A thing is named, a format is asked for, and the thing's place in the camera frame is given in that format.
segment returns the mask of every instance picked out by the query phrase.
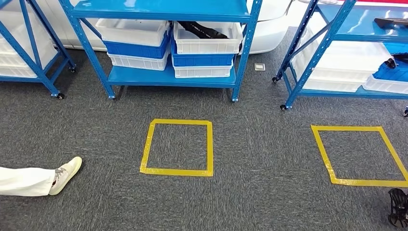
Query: black object in bin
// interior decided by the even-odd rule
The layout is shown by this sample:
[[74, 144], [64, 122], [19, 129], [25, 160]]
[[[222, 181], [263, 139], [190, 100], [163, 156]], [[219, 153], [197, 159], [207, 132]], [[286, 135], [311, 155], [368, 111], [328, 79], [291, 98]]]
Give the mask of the black object in bin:
[[189, 32], [192, 32], [201, 39], [228, 39], [226, 35], [214, 29], [207, 28], [197, 22], [178, 21], [178, 23]]
[[393, 55], [395, 59], [398, 59], [401, 62], [408, 64], [408, 53], [404, 54], [395, 54]]

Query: shoelace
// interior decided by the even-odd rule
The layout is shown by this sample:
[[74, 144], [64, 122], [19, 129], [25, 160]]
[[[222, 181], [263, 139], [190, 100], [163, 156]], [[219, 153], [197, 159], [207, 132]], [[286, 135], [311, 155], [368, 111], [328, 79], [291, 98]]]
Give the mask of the shoelace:
[[63, 167], [57, 168], [55, 170], [55, 181], [57, 181], [60, 178], [64, 171], [66, 171], [66, 169]]

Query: floor marking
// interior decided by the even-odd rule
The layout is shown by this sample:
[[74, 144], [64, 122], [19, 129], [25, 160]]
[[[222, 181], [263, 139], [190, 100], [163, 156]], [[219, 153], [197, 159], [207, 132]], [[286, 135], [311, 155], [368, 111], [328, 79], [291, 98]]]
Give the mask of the floor marking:
[[[394, 147], [392, 146], [390, 140], [388, 139], [385, 131], [382, 127], [348, 127], [348, 126], [314, 126], [311, 125], [313, 135], [316, 138], [321, 157], [323, 159], [324, 165], [329, 172], [330, 180], [333, 184], [342, 184], [342, 185], [352, 185], [352, 186], [383, 186], [383, 187], [408, 187], [408, 172], [402, 164], [401, 160], [398, 157]], [[334, 173], [333, 167], [330, 163], [330, 160], [327, 156], [326, 150], [324, 149], [323, 142], [321, 141], [319, 131], [376, 131], [379, 132], [382, 139], [385, 142], [388, 150], [391, 153], [391, 156], [395, 160], [399, 170], [405, 178], [405, 181], [402, 180], [352, 180], [352, 179], [338, 179]]]
[[[152, 144], [154, 126], [156, 124], [183, 124], [183, 125], [204, 125], [207, 126], [207, 170], [187, 170], [170, 168], [147, 167], [150, 147]], [[186, 120], [186, 119], [154, 119], [147, 132], [146, 143], [144, 145], [143, 158], [141, 159], [140, 172], [145, 174], [172, 175], [172, 176], [192, 176], [192, 177], [212, 177], [213, 165], [213, 124], [208, 120]]]

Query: person's leg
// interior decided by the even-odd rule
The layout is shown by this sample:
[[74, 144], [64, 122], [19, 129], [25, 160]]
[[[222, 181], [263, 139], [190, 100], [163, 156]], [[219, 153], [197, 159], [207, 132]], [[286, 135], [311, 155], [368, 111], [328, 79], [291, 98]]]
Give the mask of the person's leg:
[[0, 167], [0, 195], [45, 196], [54, 178], [55, 169]]
[[56, 195], [78, 172], [81, 165], [82, 159], [75, 157], [57, 169], [0, 167], [0, 195]]

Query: shoe sole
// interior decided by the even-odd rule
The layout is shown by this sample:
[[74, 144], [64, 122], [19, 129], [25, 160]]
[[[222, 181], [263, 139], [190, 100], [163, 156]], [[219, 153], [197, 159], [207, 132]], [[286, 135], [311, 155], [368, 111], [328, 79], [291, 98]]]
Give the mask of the shoe sole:
[[64, 184], [59, 188], [59, 190], [57, 190], [56, 192], [54, 192], [54, 193], [49, 193], [51, 196], [55, 196], [55, 195], [57, 195], [57, 194], [59, 194], [64, 188], [65, 188], [65, 185], [71, 180], [71, 178], [72, 177], [74, 177], [75, 176], [75, 174], [78, 172], [78, 170], [81, 168], [81, 166], [82, 166], [82, 158], [81, 157], [78, 157], [79, 158], [79, 164], [78, 165], [76, 165], [76, 167], [74, 168], [74, 171], [71, 173], [71, 175], [69, 175], [69, 177], [66, 179], [66, 181], [64, 182]]

